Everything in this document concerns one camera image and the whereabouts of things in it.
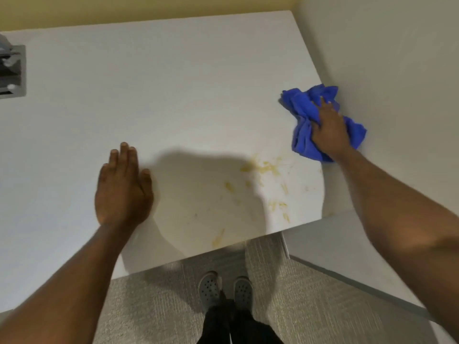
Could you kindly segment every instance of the hand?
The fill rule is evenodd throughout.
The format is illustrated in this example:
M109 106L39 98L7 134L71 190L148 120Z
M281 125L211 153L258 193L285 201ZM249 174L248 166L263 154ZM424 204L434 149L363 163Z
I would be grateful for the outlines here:
M322 152L328 154L336 161L345 150L350 147L349 136L347 135L346 124L341 115L336 112L331 103L318 106L320 126L312 123L312 140Z
M110 152L100 169L95 193L95 213L101 225L128 226L133 231L146 220L153 205L152 178L148 169L139 174L137 151L127 143Z

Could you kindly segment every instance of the white countertop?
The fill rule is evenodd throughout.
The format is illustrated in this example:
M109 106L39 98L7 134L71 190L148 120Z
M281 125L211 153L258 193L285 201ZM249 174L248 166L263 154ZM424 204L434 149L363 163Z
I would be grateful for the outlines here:
M291 12L6 35L26 45L27 95L0 100L0 312L94 233L121 141L158 200L113 278L321 218L321 165L291 151L278 103L320 83Z

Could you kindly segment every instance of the forearm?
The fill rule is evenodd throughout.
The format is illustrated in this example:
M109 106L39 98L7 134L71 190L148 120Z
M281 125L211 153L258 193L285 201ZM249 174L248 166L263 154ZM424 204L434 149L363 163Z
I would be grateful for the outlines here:
M336 159L366 233L386 257L446 240L458 242L459 219L449 210L398 181L348 148Z
M0 344L91 343L118 255L129 234L102 226L0 327Z

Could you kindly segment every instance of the left hand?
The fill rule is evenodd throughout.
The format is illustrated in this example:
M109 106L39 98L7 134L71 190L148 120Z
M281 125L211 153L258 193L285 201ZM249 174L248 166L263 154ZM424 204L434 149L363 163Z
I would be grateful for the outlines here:
M100 169L95 193L95 213L101 225L134 230L146 220L153 205L152 178L148 169L139 174L137 150L122 143L112 150Z

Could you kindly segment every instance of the grey carpet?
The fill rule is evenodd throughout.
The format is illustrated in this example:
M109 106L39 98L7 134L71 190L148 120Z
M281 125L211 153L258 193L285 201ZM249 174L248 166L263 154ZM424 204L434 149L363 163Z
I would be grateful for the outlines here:
M233 279L249 276L255 318L285 343L437 342L428 321L288 260L274 234L113 280L95 343L196 343L197 284L208 270L223 277L229 298Z

